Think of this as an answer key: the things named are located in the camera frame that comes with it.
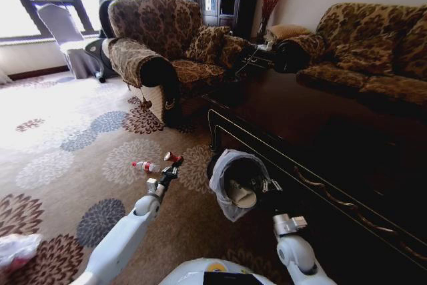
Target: water bottle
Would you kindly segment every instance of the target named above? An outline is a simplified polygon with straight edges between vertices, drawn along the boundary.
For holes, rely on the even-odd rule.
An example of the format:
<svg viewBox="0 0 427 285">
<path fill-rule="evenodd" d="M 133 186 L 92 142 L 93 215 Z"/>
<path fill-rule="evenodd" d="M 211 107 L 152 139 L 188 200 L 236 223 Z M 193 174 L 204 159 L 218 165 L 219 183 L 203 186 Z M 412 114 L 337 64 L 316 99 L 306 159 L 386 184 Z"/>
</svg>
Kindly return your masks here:
<svg viewBox="0 0 427 285">
<path fill-rule="evenodd" d="M 160 166 L 151 162 L 133 162 L 133 167 L 136 167 L 139 170 L 143 170 L 147 173 L 158 173 L 160 172 Z"/>
</svg>

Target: coffee table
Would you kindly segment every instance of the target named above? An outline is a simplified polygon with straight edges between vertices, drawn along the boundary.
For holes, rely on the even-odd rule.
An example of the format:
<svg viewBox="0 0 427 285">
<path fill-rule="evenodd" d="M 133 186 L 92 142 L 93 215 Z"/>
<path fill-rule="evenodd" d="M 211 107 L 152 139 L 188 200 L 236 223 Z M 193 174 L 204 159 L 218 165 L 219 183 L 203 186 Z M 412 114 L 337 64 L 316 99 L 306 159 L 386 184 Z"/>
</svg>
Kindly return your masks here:
<svg viewBox="0 0 427 285">
<path fill-rule="evenodd" d="M 227 133 L 280 170 L 281 184 L 297 182 L 427 270 L 425 123 L 273 69 L 204 97 L 213 151 Z"/>
</svg>

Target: white plastic bag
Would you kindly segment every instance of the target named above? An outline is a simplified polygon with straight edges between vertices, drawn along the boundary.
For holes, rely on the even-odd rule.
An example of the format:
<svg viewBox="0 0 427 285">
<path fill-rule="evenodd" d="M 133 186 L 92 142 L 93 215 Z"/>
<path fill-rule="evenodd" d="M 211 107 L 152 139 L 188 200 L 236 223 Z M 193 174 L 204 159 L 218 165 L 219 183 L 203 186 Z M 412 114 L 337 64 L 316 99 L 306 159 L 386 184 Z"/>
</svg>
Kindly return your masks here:
<svg viewBox="0 0 427 285">
<path fill-rule="evenodd" d="M 9 273 L 25 265 L 36 255 L 40 242 L 40 234 L 0 237 L 0 271 Z"/>
<path fill-rule="evenodd" d="M 216 199 L 222 209 L 222 212 L 224 213 L 226 218 L 228 218 L 232 222 L 235 222 L 252 209 L 239 208 L 234 205 L 232 200 L 227 196 L 226 189 L 224 186 L 224 173 L 230 166 L 232 166 L 234 161 L 241 158 L 253 160 L 259 165 L 262 174 L 266 178 L 269 178 L 267 168 L 256 156 L 245 152 L 239 152 L 238 150 L 224 150 L 224 153 L 222 153 L 220 158 L 218 158 L 218 161 L 213 167 L 212 177 L 209 181 L 209 187 L 216 193 Z"/>
</svg>

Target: baseboard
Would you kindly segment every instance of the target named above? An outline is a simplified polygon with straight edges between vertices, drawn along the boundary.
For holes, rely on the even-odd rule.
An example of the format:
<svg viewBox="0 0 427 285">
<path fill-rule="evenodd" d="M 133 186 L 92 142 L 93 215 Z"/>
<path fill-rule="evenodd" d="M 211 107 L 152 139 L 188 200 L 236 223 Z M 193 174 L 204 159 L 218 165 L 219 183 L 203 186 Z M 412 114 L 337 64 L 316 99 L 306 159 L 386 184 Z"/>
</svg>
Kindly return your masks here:
<svg viewBox="0 0 427 285">
<path fill-rule="evenodd" d="M 67 70 L 68 70 L 68 66 L 65 65 L 65 66 L 59 66 L 59 67 L 26 71 L 25 73 L 14 73 L 13 75 L 8 75 L 8 76 L 12 80 L 19 80 L 24 78 L 50 75 L 51 73 L 61 73 L 62 71 L 67 71 Z"/>
</svg>

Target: carpet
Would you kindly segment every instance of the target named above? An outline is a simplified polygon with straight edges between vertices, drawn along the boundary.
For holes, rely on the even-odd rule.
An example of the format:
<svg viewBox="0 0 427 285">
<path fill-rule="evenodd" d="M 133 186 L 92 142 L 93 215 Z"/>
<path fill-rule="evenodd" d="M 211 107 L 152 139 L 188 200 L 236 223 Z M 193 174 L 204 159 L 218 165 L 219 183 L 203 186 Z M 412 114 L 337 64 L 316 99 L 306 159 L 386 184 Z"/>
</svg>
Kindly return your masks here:
<svg viewBox="0 0 427 285">
<path fill-rule="evenodd" d="M 257 210 L 228 221 L 207 184 L 205 117 L 164 127 L 120 78 L 100 84 L 69 73 L 0 86 L 0 236 L 39 233 L 37 255 L 6 284 L 68 284 L 91 251 L 146 192 L 147 174 L 167 151 L 185 162 L 145 242 L 114 284 L 158 284 L 200 257 L 242 264 L 276 284 L 289 276 L 276 254 L 271 218 Z"/>
</svg>

